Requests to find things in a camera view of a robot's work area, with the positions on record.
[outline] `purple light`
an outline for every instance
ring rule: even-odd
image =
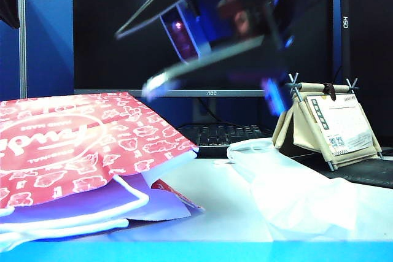
[[[179,21],[177,21],[177,22],[175,22],[175,24],[174,24],[174,26],[176,27],[176,29],[178,29],[178,30],[180,30],[181,28],[182,28],[182,23],[181,22],[179,22]]]

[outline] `monitor stand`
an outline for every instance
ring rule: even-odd
[[[210,111],[216,114],[217,101],[215,98],[193,98],[192,100],[192,121],[194,123],[211,123],[215,119],[203,107],[199,99],[202,99],[209,107]]]

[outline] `keyboard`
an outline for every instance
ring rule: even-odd
[[[247,139],[271,137],[257,125],[187,125],[177,129],[199,146],[198,158],[226,158],[230,144]]]

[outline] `computer monitor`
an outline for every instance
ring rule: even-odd
[[[357,97],[384,146],[393,145],[393,0],[342,0],[343,78],[358,78]]]
[[[146,0],[74,0],[74,88],[76,93],[127,90],[141,94],[143,84],[162,69],[181,61],[161,20],[116,40],[115,32]],[[299,80],[329,82],[332,77],[332,0],[323,0],[292,28],[295,42],[285,52],[272,50],[245,63],[274,67],[283,58]],[[209,40],[212,47],[216,40]],[[244,64],[234,61],[239,69]],[[260,82],[229,81],[220,73],[182,85],[165,96],[263,96]]]

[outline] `blue partition wall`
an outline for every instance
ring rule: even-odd
[[[0,21],[0,101],[21,93],[31,98],[73,94],[72,0],[21,0],[23,4],[25,35]],[[19,45],[20,35],[25,46]],[[20,89],[20,67],[25,68],[26,90]]]
[[[0,101],[20,97],[19,33],[0,21]]]
[[[28,97],[73,94],[72,0],[25,0]]]

